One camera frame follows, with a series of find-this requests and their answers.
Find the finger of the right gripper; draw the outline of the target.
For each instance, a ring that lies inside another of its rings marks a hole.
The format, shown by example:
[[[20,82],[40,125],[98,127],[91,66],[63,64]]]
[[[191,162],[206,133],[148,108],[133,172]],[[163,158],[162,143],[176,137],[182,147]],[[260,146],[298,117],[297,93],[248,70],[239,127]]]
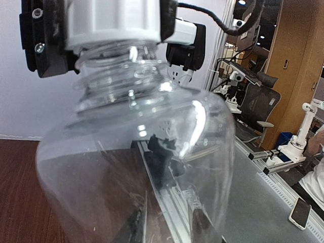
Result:
[[[21,1],[19,15],[22,49],[29,71],[40,78],[78,74],[78,57],[66,47],[68,1]]]
[[[160,39],[164,43],[169,37],[174,34],[177,1],[175,0],[160,0]]]

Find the white bottle cap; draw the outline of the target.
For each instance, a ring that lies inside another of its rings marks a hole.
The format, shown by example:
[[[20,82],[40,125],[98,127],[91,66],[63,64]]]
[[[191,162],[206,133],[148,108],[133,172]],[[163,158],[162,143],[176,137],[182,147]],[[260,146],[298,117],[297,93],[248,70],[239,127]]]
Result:
[[[79,48],[123,40],[158,43],[159,1],[67,1],[65,48]]]

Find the clear wide plastic bottle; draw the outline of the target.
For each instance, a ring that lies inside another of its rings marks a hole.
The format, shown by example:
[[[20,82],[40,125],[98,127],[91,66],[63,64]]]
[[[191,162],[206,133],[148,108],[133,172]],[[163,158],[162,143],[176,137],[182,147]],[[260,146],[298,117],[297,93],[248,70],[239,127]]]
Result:
[[[76,112],[37,148],[38,180],[70,242],[147,242],[158,203],[133,140],[178,142],[177,157],[199,140],[220,138],[233,165],[235,125],[223,99],[162,74],[150,42],[82,49],[75,64],[85,93]]]

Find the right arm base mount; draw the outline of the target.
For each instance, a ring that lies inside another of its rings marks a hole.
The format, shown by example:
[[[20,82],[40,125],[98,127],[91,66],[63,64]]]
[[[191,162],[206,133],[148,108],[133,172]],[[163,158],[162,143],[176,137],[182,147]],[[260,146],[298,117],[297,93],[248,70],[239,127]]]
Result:
[[[161,139],[155,134],[149,140],[132,141],[132,148],[140,149],[142,145],[147,146],[143,148],[144,162],[157,190],[175,186],[176,178],[185,173],[184,164],[175,158],[175,142],[175,139]]]

